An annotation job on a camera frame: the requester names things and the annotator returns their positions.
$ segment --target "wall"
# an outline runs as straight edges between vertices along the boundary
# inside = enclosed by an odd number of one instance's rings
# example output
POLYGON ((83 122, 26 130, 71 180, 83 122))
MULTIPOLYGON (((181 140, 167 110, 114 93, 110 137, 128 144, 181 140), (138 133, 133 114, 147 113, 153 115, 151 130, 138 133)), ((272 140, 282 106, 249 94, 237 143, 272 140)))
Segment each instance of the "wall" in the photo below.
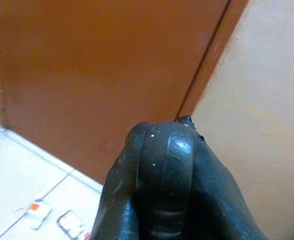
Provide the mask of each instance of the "wall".
POLYGON ((193 120, 263 232, 294 240, 294 1, 249 1, 193 120))

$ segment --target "wooden door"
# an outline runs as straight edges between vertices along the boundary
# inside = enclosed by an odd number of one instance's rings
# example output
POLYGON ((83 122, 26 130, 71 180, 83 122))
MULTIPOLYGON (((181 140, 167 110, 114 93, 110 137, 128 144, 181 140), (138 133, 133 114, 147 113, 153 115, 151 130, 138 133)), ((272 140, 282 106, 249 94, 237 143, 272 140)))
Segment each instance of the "wooden door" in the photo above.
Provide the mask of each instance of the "wooden door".
POLYGON ((127 132, 171 121, 228 0, 2 0, 9 128, 104 182, 127 132))

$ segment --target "brown door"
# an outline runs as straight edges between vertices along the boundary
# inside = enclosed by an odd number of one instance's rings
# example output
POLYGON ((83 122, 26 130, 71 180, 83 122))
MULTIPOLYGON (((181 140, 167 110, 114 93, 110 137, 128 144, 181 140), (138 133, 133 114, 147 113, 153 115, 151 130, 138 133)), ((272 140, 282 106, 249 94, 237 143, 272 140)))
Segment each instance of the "brown door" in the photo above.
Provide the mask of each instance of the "brown door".
POLYGON ((173 120, 228 0, 1 0, 8 127, 100 182, 127 132, 173 120))

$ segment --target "black rubber object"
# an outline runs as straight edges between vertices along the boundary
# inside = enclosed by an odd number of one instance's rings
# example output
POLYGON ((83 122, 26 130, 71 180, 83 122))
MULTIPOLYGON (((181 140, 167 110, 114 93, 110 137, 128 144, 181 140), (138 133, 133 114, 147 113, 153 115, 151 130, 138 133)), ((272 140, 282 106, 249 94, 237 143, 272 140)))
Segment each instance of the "black rubber object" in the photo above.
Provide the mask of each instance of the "black rubber object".
POLYGON ((103 187, 92 240, 266 240, 190 116, 140 123, 103 187))

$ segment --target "white tile floor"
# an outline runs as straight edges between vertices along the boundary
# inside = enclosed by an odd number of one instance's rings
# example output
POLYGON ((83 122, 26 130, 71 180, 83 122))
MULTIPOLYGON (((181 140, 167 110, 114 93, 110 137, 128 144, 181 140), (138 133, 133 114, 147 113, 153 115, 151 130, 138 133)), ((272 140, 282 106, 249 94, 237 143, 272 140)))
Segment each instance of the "white tile floor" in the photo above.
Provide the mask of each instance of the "white tile floor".
POLYGON ((74 211, 88 231, 96 217, 102 185, 18 134, 0 127, 0 239, 68 240, 56 221, 74 211), (43 198, 52 212, 38 230, 25 212, 43 198))

